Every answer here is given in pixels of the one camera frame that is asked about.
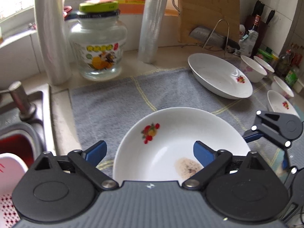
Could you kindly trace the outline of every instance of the wooden cutting board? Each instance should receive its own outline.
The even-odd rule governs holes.
[[[198,26],[206,26],[211,30],[220,19],[229,22],[229,38],[239,41],[240,0],[178,0],[181,15],[178,17],[179,42],[196,43],[189,37],[190,32]],[[227,23],[219,23],[217,33],[227,35]]]

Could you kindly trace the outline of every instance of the bowl rim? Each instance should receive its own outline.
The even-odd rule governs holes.
[[[206,54],[206,53],[194,53],[194,54],[191,54],[190,56],[188,56],[188,59],[187,59],[188,65],[190,66],[191,70],[192,70],[194,73],[196,73],[201,79],[203,79],[206,83],[208,83],[209,85],[213,86],[213,87],[216,88],[217,90],[219,90],[219,91],[221,91],[221,92],[223,92],[223,93],[226,93],[226,94],[228,94],[228,95],[230,95],[230,96],[232,96],[232,97],[236,97],[236,98],[238,98],[238,99],[241,99],[241,98],[249,98],[249,97],[252,95],[252,93],[253,93],[252,84],[251,84],[250,80],[248,79],[248,77],[247,77],[239,68],[237,68],[236,66],[234,66],[234,65],[231,64],[230,62],[228,62],[228,61],[226,61],[226,60],[224,60],[224,59],[222,59],[222,58],[220,58],[220,57],[217,57],[217,56],[214,56],[214,55],[210,55],[210,56],[212,56],[212,57],[218,58],[218,59],[220,59],[220,60],[223,60],[223,61],[225,61],[225,62],[231,64],[234,68],[236,68],[238,71],[240,71],[241,75],[243,75],[244,78],[247,79],[248,83],[251,84],[251,92],[249,91],[249,92],[248,92],[248,96],[245,96],[245,97],[236,96],[236,95],[233,95],[233,94],[228,93],[228,92],[226,92],[226,91],[223,91],[222,89],[219,89],[218,87],[214,86],[214,85],[211,84],[209,81],[207,81],[206,79],[204,79],[199,73],[197,73],[197,72],[194,70],[193,66],[192,66],[191,63],[189,62],[189,58],[190,58],[192,55],[210,55],[210,54]]]
[[[275,95],[277,95],[277,96],[282,97],[285,101],[287,101],[288,106],[292,107],[292,108],[295,110],[295,112],[297,113],[296,109],[295,109],[294,106],[289,102],[289,100],[288,100],[287,98],[285,98],[282,94],[280,94],[280,93],[278,93],[278,92],[276,92],[276,91],[274,91],[274,90],[269,90],[269,91],[267,92],[267,100],[268,100],[268,103],[269,103],[269,105],[270,105],[270,107],[271,107],[271,109],[272,109],[273,112],[274,112],[274,108],[273,108],[272,103],[270,102],[270,99],[269,99],[269,95],[270,95],[271,93],[273,93],[273,94],[275,94]]]
[[[252,69],[254,69],[256,72],[258,72],[261,75],[266,76],[267,72],[265,70],[265,68],[262,67],[262,65],[260,65],[258,62],[256,62],[255,60],[251,59],[250,57],[247,57],[245,55],[241,56],[241,59],[244,63],[246,63],[248,66],[250,66]]]
[[[115,180],[115,175],[116,175],[116,165],[117,165],[117,155],[119,154],[119,152],[121,151],[121,147],[122,147],[122,143],[123,141],[126,139],[126,137],[130,134],[130,132],[139,124],[141,123],[143,120],[145,119],[148,119],[150,118],[151,116],[154,116],[154,114],[156,113],[162,113],[162,112],[166,112],[167,110],[172,110],[172,109],[183,109],[183,110],[197,110],[197,111],[200,111],[202,113],[207,113],[208,115],[211,115],[212,117],[215,117],[216,119],[220,119],[222,120],[225,124],[227,124],[229,127],[233,128],[236,132],[237,130],[228,122],[226,122],[224,119],[210,113],[210,112],[207,112],[207,111],[204,111],[204,110],[201,110],[201,109],[198,109],[198,108],[193,108],[193,107],[170,107],[170,108],[165,108],[165,109],[161,109],[161,110],[157,110],[153,113],[150,113],[148,114],[147,116],[144,116],[142,119],[140,119],[139,121],[137,121],[129,130],[128,132],[124,135],[124,137],[122,138],[118,148],[117,148],[117,151],[115,153],[115,157],[114,157],[114,162],[113,162],[113,179]]]
[[[282,79],[280,79],[280,78],[277,77],[277,76],[274,76],[274,77],[273,77],[273,80],[279,85],[280,88],[282,88],[283,91],[285,91],[285,88],[283,88],[282,85],[280,84],[280,82],[283,82],[283,83],[286,85],[286,87],[288,87],[288,88],[287,88],[287,91],[288,91],[289,93],[287,93],[287,94],[288,94],[290,97],[294,97],[294,96],[295,96],[294,93],[293,93],[293,91],[291,90],[291,88],[290,88]]]
[[[271,67],[267,62],[265,62],[263,59],[259,58],[258,56],[254,56],[253,59],[262,65],[262,67],[266,68],[268,71],[274,73],[275,70],[273,69],[273,67]]]

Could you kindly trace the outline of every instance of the green lid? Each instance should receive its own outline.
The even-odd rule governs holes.
[[[103,13],[118,9],[116,0],[88,0],[80,3],[79,11],[83,13]]]
[[[260,54],[262,54],[266,58],[273,59],[271,54],[267,53],[266,51],[263,51],[262,49],[258,49],[257,52],[259,52]]]

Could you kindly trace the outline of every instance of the transparent glass jar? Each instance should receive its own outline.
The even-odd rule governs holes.
[[[72,27],[69,41],[80,74],[89,80],[105,81],[121,72],[127,28],[119,21],[117,8],[106,12],[100,12],[100,8],[97,12],[92,7],[90,10],[94,12],[77,13],[78,23]]]

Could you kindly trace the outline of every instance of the faucet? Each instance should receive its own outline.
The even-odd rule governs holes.
[[[29,102],[28,96],[20,81],[12,83],[7,90],[0,91],[0,94],[9,93],[20,110],[19,117],[21,121],[30,119],[36,112],[36,105]]]

